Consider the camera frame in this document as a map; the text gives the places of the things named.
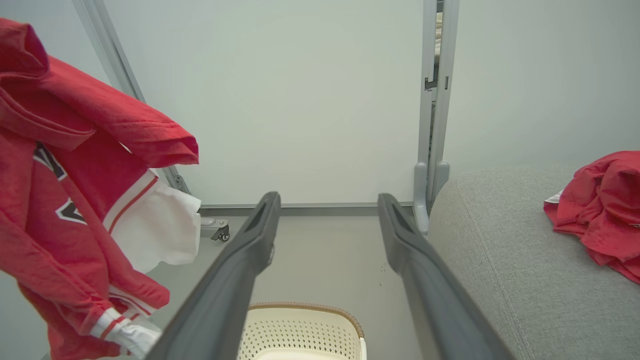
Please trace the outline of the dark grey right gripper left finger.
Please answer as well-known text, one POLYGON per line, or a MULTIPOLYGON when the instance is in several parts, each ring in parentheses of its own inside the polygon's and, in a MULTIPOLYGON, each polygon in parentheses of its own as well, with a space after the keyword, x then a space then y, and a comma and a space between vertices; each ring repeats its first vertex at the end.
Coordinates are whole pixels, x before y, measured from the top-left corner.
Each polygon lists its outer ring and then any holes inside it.
POLYGON ((270 266, 281 196, 266 193, 226 243, 154 347, 148 360, 235 360, 256 277, 270 266))

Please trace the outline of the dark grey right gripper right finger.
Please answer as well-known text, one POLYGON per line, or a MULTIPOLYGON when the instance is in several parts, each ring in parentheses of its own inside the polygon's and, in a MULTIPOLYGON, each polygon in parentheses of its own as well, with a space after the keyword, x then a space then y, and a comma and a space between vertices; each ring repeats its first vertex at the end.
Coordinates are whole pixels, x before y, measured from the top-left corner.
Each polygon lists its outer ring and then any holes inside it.
POLYGON ((400 276, 425 360, 512 360, 486 316, 396 198, 380 193, 386 259, 400 276))

